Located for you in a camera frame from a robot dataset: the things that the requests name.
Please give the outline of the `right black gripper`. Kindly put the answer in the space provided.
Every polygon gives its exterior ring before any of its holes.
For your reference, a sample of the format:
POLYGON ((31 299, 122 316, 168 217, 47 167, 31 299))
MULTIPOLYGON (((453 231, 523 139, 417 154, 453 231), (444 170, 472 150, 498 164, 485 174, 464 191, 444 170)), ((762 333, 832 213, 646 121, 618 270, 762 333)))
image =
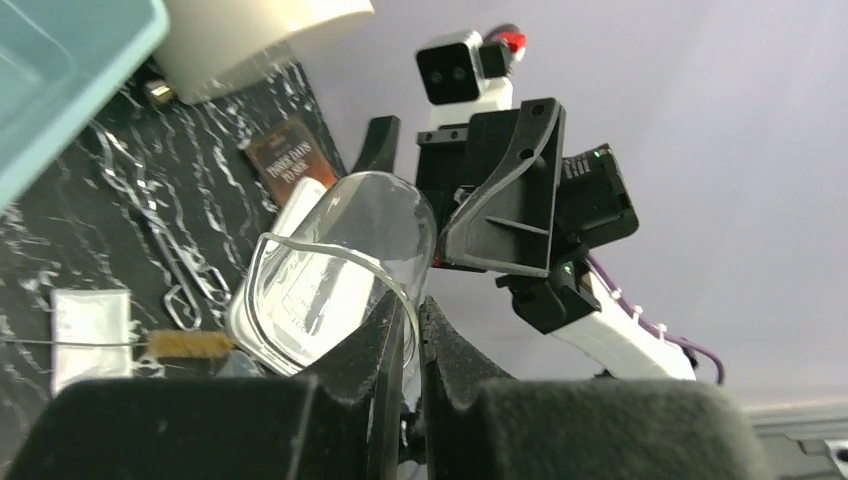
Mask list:
MULTIPOLYGON (((565 123, 561 103, 541 98, 417 136, 434 266, 495 273, 514 312, 544 334, 600 310, 589 252, 639 226, 610 146, 565 156, 565 123)), ((351 172, 393 173, 400 127, 394 115, 372 118, 351 172)))

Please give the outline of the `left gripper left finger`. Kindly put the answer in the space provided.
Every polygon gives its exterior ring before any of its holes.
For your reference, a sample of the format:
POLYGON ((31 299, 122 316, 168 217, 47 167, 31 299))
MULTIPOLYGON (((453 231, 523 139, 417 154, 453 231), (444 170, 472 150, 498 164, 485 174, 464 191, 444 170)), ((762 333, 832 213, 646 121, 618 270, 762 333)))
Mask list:
POLYGON ((75 384, 39 417, 11 479, 392 479, 405 311, 366 321, 288 378, 75 384))

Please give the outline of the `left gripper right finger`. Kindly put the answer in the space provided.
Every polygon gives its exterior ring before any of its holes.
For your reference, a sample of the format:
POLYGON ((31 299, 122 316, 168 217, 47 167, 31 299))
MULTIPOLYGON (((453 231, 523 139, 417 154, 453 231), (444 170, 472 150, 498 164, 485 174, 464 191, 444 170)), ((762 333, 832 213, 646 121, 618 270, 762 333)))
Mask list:
POLYGON ((520 381, 419 310, 432 479, 770 479, 744 414, 686 380, 520 381))

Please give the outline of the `clear glass beaker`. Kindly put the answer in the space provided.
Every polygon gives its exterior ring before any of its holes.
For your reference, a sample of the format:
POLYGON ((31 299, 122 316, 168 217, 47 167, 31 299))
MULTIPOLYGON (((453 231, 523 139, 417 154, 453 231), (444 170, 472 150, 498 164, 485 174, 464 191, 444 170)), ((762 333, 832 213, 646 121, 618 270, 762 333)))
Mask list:
POLYGON ((411 378, 435 240, 430 203, 391 173, 354 173, 330 187, 304 177, 259 237, 225 328, 263 366, 291 376, 352 334, 394 292, 403 371, 411 378))

